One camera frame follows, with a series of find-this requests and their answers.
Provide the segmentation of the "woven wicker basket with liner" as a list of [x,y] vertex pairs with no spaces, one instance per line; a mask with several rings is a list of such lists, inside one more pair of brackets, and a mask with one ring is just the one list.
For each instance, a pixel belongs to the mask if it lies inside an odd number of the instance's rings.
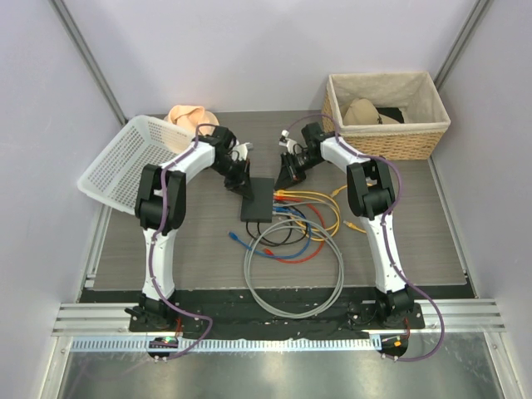
[[451,124],[426,71],[332,74],[323,124],[370,155],[425,160]]

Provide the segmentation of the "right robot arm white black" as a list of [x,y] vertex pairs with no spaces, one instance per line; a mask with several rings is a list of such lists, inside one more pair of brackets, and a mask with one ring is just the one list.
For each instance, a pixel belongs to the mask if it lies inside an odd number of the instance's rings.
[[413,310],[393,229],[397,197],[389,163],[366,155],[318,123],[302,128],[304,144],[283,130],[278,143],[285,148],[275,188],[284,190],[306,179],[306,172],[327,161],[346,174],[347,202],[366,232],[375,266],[375,316],[380,325],[394,328]]

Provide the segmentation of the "black network switch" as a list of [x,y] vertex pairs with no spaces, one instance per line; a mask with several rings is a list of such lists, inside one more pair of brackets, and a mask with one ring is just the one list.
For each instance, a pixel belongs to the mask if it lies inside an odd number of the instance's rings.
[[273,218],[274,179],[252,177],[253,198],[242,199],[240,220],[249,223],[271,223]]

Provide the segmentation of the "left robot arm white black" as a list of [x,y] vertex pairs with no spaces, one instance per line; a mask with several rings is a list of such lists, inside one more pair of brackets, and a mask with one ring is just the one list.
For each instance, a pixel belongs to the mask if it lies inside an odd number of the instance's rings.
[[210,127],[211,134],[195,134],[182,153],[163,164],[146,165],[140,175],[135,216],[146,244],[141,303],[157,303],[148,321],[161,332],[171,330],[177,320],[176,310],[167,304],[175,292],[175,236],[185,220],[187,184],[199,172],[212,169],[224,178],[225,189],[247,200],[254,197],[249,159],[253,145],[240,142],[226,127]]

